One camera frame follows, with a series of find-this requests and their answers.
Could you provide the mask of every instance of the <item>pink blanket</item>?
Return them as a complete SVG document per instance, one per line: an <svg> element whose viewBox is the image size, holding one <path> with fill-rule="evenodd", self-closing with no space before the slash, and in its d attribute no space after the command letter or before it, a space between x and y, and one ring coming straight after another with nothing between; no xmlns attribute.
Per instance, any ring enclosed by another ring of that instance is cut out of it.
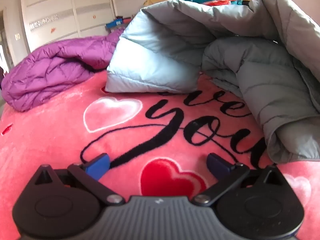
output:
<svg viewBox="0 0 320 240"><path fill-rule="evenodd" d="M111 169L100 182L130 195L195 194L214 184L206 156L265 167L263 133L242 100L201 75L187 95L111 94L106 73L18 113L8 105L0 119L0 239L19 233L12 207L39 165L66 168L105 152ZM320 239L320 163L279 165L305 208L301 240Z"/></svg>

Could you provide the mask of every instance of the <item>gray duvet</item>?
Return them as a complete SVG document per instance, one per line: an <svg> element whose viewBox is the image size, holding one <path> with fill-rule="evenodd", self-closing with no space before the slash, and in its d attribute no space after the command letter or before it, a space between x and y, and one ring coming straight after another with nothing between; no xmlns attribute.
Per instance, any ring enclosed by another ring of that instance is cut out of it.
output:
<svg viewBox="0 0 320 240"><path fill-rule="evenodd" d="M320 158L320 27L291 0L143 8L107 69L110 92L188 93L199 72L244 99L277 163Z"/></svg>

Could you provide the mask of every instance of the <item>gray ribbed base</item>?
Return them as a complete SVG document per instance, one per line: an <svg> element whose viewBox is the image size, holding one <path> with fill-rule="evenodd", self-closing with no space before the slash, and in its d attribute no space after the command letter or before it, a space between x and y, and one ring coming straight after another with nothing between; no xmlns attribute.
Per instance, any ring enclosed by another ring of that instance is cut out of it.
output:
<svg viewBox="0 0 320 240"><path fill-rule="evenodd" d="M197 207L187 197L133 196L108 207L99 221L66 240L244 240L220 223L211 208Z"/></svg>

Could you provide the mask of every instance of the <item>purple down comforter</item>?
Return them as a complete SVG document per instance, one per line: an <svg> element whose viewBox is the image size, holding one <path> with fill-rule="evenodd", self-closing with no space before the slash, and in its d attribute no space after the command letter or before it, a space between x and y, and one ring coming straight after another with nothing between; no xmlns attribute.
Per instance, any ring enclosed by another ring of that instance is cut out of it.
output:
<svg viewBox="0 0 320 240"><path fill-rule="evenodd" d="M2 97L14 109L28 111L105 69L123 30L44 45L2 80Z"/></svg>

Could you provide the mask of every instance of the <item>white wardrobe door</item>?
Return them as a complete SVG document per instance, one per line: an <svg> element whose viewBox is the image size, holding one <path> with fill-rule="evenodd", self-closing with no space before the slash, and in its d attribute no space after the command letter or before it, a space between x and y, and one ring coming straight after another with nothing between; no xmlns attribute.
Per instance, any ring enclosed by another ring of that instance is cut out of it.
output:
<svg viewBox="0 0 320 240"><path fill-rule="evenodd" d="M52 41L78 37L71 0L24 0L24 6L31 51Z"/></svg>
<svg viewBox="0 0 320 240"><path fill-rule="evenodd" d="M74 0L82 37L107 35L106 23L114 18L110 0Z"/></svg>
<svg viewBox="0 0 320 240"><path fill-rule="evenodd" d="M107 35L110 0L21 0L30 51L58 40Z"/></svg>

